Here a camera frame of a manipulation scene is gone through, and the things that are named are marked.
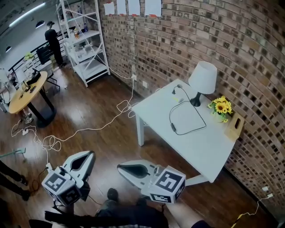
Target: shoe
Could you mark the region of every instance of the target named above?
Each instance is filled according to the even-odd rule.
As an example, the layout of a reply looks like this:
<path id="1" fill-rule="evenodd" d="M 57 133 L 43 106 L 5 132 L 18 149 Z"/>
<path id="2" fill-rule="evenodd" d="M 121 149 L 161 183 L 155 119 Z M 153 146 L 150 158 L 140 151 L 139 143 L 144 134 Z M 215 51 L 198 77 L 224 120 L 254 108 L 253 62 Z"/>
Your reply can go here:
<path id="1" fill-rule="evenodd" d="M 22 193 L 20 194 L 23 198 L 24 201 L 28 201 L 28 199 L 31 196 L 31 193 L 29 190 L 23 190 Z"/>
<path id="2" fill-rule="evenodd" d="M 107 198 L 115 202 L 119 202 L 119 194 L 116 189 L 110 188 L 107 192 Z"/>
<path id="3" fill-rule="evenodd" d="M 32 121 L 33 121 L 33 118 L 27 117 L 27 118 L 25 119 L 25 124 L 29 124 L 29 123 L 31 123 Z"/>
<path id="4" fill-rule="evenodd" d="M 27 114 L 25 114 L 25 117 L 26 117 L 26 118 L 27 118 L 27 117 L 31 118 L 31 117 L 32 117 L 32 113 L 28 112 Z"/>
<path id="5" fill-rule="evenodd" d="M 21 180 L 20 180 L 20 182 L 21 182 L 22 184 L 24 184 L 25 186 L 28 186 L 28 181 L 27 181 L 27 179 L 26 179 L 23 175 L 21 175 Z"/>
<path id="6" fill-rule="evenodd" d="M 59 68 L 63 68 L 66 65 L 66 62 L 63 62 L 62 64 L 59 65 Z"/>

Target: flower pot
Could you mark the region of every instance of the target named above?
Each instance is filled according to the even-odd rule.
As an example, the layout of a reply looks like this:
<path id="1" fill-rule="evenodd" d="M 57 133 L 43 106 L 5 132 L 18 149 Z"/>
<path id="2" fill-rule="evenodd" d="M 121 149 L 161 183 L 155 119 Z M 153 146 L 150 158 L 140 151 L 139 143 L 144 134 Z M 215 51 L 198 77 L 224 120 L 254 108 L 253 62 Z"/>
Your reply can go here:
<path id="1" fill-rule="evenodd" d="M 219 113 L 213 112 L 212 115 L 213 115 L 213 118 L 214 118 L 214 121 L 215 121 L 215 122 L 217 122 L 217 123 L 223 123 L 223 120 L 224 120 L 224 119 L 223 119 L 223 117 L 220 116 Z"/>

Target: ceiling light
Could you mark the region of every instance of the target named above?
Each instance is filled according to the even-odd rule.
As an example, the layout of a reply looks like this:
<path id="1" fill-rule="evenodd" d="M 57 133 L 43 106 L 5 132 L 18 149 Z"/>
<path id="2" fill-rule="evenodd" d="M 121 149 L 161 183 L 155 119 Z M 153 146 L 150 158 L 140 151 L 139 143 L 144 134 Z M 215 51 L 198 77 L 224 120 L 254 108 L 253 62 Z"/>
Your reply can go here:
<path id="1" fill-rule="evenodd" d="M 14 20 L 9 27 L 12 27 L 14 24 L 16 24 L 18 21 L 22 20 L 25 16 L 29 15 L 30 13 L 34 12 L 35 10 L 43 7 L 45 5 L 45 2 L 36 6 L 35 8 L 31 9 L 30 11 L 27 11 L 25 14 L 23 14 L 22 16 L 20 16 L 19 18 L 17 18 L 16 20 Z"/>
<path id="2" fill-rule="evenodd" d="M 8 47 L 6 48 L 6 52 L 8 52 L 10 49 L 11 49 L 11 47 L 8 46 Z"/>
<path id="3" fill-rule="evenodd" d="M 37 25 L 36 25 L 36 29 L 39 28 L 39 27 L 41 27 L 41 26 L 44 25 L 44 24 L 45 24 L 45 22 L 44 22 L 43 20 L 39 21 L 39 22 L 37 23 Z"/>

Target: round wooden table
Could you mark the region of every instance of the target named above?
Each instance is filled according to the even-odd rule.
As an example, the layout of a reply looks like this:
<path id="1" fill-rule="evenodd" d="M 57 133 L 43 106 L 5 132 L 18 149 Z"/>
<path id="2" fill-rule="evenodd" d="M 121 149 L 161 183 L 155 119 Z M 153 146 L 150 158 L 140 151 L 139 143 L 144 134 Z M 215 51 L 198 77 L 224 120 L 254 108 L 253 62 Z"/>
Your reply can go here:
<path id="1" fill-rule="evenodd" d="M 37 80 L 37 82 L 33 83 L 31 86 L 36 87 L 32 93 L 30 93 L 30 90 L 28 92 L 24 92 L 23 96 L 20 98 L 22 94 L 22 90 L 17 90 L 14 94 L 10 105 L 9 105 L 9 112 L 12 114 L 16 114 L 23 110 L 26 106 L 29 107 L 29 109 L 35 114 L 37 117 L 37 126 L 39 128 L 48 126 L 52 120 L 55 117 L 56 109 L 48 99 L 48 97 L 45 95 L 45 92 L 43 91 L 43 86 L 48 77 L 48 73 L 46 71 L 41 72 L 40 78 Z M 31 101 L 35 98 L 35 96 L 40 93 L 45 102 L 50 107 L 50 110 L 44 109 L 41 113 L 32 105 Z"/>

